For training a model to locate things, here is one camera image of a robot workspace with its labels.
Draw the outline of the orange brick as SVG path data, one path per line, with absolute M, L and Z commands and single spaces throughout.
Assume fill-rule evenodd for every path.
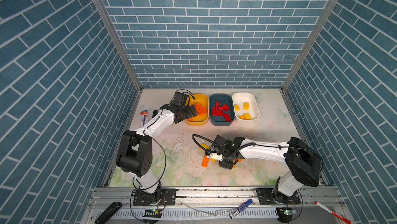
M 205 112 L 206 112 L 205 107 L 202 106 L 200 103 L 196 103 L 194 106 L 195 106 L 195 109 L 199 116 L 202 116 L 205 114 Z

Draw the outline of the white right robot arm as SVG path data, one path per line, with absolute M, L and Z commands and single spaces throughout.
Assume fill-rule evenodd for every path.
M 277 178 L 275 187 L 268 194 L 276 204 L 300 203 L 297 194 L 300 188 L 319 185 L 323 159 L 299 138 L 292 137 L 287 142 L 259 142 L 243 137 L 236 137 L 233 141 L 221 136 L 214 141 L 198 137 L 211 144 L 205 148 L 196 142 L 205 151 L 205 156 L 217 160 L 224 169 L 233 169 L 240 159 L 262 159 L 287 166 L 287 172 Z

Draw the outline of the red brick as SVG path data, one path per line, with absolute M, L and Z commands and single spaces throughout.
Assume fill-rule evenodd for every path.
M 212 116 L 223 116 L 224 113 L 222 110 L 212 110 Z

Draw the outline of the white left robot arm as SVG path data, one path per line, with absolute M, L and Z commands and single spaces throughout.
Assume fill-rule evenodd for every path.
M 122 134 L 116 165 L 138 182 L 135 188 L 138 203 L 155 205 L 162 201 L 161 179 L 157 179 L 151 170 L 153 141 L 168 126 L 197 116 L 191 99 L 195 100 L 195 97 L 190 91 L 177 90 L 171 101 L 161 106 L 150 121 L 135 131 L 126 130 Z

